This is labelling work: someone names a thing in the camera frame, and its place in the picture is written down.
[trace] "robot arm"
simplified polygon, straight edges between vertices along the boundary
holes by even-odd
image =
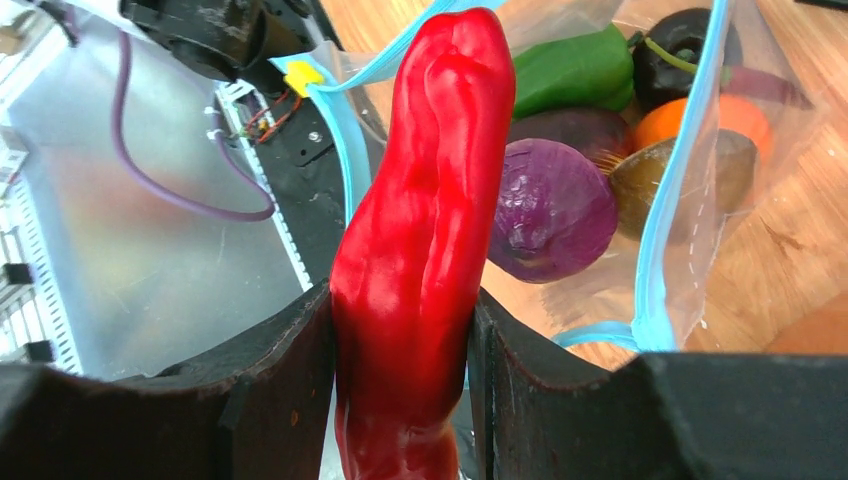
[[[307,52],[324,40],[338,44],[320,2],[71,0],[70,3],[136,37],[157,43],[200,75],[225,82],[243,79],[272,97],[279,96],[286,86],[280,72],[268,62],[269,58]]]

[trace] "wooden surface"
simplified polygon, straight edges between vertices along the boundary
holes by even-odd
[[[376,52],[429,2],[322,3],[348,51]],[[706,311],[686,345],[689,350],[762,351],[779,332],[848,290],[848,14],[791,0],[758,3],[801,84],[816,101],[828,104],[830,111],[821,128],[804,139],[809,145],[793,155],[794,171],[725,238],[707,282]],[[557,2],[510,0],[498,13],[519,15],[542,4]],[[631,0],[624,8],[627,20],[647,22],[639,25],[642,28],[652,23],[640,15],[659,15],[656,19],[668,11],[637,11],[637,4],[641,9],[651,5],[669,11],[693,5]],[[746,58],[768,52],[755,53]],[[370,90],[384,118],[390,92],[387,85]],[[557,297],[568,296],[556,285],[523,284],[492,265],[487,266],[483,285],[513,315],[544,335],[569,324],[562,309],[551,307]],[[605,367],[629,358],[605,344],[584,345],[575,351]]]
[[[815,355],[848,352],[848,292],[780,332],[766,351]]]

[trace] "wooden table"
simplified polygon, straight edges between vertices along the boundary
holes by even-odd
[[[322,3],[348,51],[376,52],[429,1]],[[542,3],[548,2],[510,0],[503,9],[527,12]],[[759,5],[801,83],[830,112],[794,172],[725,239],[689,350],[762,351],[783,329],[848,290],[848,14],[790,0]],[[390,90],[378,86],[371,93],[385,115]],[[555,287],[523,284],[493,265],[483,285],[540,333],[562,329],[562,319],[542,304]],[[605,344],[575,351],[608,368],[629,358]]]

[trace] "kiwi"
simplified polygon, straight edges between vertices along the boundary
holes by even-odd
[[[618,205],[618,231],[631,239],[640,240],[648,212],[654,203],[660,180],[677,138],[643,148],[627,157],[609,176]],[[715,147],[715,210],[730,214],[747,198],[754,184],[759,160],[757,147],[749,138],[730,130],[719,130]],[[683,179],[680,203],[669,236],[671,242],[685,241],[695,222],[688,212],[699,211],[701,203],[709,201],[703,185],[705,179],[692,178],[687,172]],[[724,215],[717,215],[721,222]]]

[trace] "purple cable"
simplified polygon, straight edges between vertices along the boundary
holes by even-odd
[[[218,151],[221,153],[221,156],[226,160],[227,164],[232,168],[232,170],[238,174],[238,176],[244,180],[244,182],[254,191],[262,195],[265,200],[266,207],[262,211],[259,212],[236,212],[233,210],[225,210],[223,208],[213,207],[211,205],[207,205],[205,203],[200,203],[190,198],[184,197],[173,190],[169,190],[165,186],[157,183],[155,180],[147,176],[138,165],[135,164],[132,157],[130,156],[129,151],[127,150],[126,142],[124,141],[124,106],[126,104],[127,99],[127,86],[129,85],[130,80],[130,72],[132,70],[132,47],[130,45],[130,38],[124,31],[119,31],[118,33],[118,44],[120,46],[120,67],[118,70],[118,81],[115,87],[115,99],[112,103],[112,121],[111,121],[111,133],[112,133],[112,145],[115,149],[115,153],[118,155],[118,158],[124,164],[124,166],[129,170],[130,175],[138,181],[142,186],[147,188],[151,193],[158,196],[159,198],[176,205],[178,207],[184,208],[191,212],[205,215],[207,217],[217,218],[220,220],[227,220],[232,222],[261,222],[263,220],[267,220],[274,214],[274,201],[271,199],[271,195],[268,194],[262,187],[260,187],[250,176],[244,173],[241,168],[236,164],[233,160],[232,156],[230,156],[229,151],[227,150],[227,146],[224,144],[224,140],[221,138],[223,136],[223,131],[221,130],[222,122],[221,122],[221,113],[215,113],[215,143],[218,146]]]
[[[73,5],[65,4],[65,25],[68,26],[68,31],[79,39],[79,25],[77,25],[77,12]]]
[[[247,108],[250,111],[250,115],[256,115],[262,110],[262,105],[259,105],[259,102],[256,100],[256,97],[253,95],[247,96]]]

